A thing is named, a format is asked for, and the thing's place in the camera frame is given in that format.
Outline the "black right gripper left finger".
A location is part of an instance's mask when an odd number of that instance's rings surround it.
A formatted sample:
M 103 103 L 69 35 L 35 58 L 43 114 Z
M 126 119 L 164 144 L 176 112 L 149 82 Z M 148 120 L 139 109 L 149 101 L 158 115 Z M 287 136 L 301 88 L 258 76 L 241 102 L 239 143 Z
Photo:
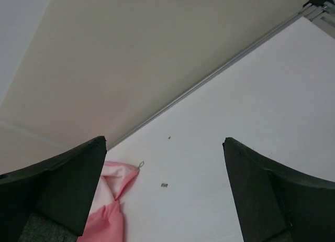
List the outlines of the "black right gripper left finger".
M 77 241 L 106 157 L 95 137 L 23 169 L 1 174 L 1 241 Z

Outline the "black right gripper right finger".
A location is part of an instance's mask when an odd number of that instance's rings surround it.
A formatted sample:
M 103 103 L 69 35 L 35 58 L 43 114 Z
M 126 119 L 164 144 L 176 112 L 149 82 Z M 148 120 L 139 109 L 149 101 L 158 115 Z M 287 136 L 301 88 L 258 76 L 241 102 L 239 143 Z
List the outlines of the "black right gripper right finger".
M 334 182 L 228 137 L 222 144 L 244 241 L 334 241 Z

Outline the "pink zip jacket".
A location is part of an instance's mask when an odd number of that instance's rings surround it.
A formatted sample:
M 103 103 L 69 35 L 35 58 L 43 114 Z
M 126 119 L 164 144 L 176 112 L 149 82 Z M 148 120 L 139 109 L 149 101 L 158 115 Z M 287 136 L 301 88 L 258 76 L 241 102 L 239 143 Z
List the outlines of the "pink zip jacket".
M 144 165 L 106 161 L 103 165 L 83 235 L 77 241 L 124 241 L 120 200 Z

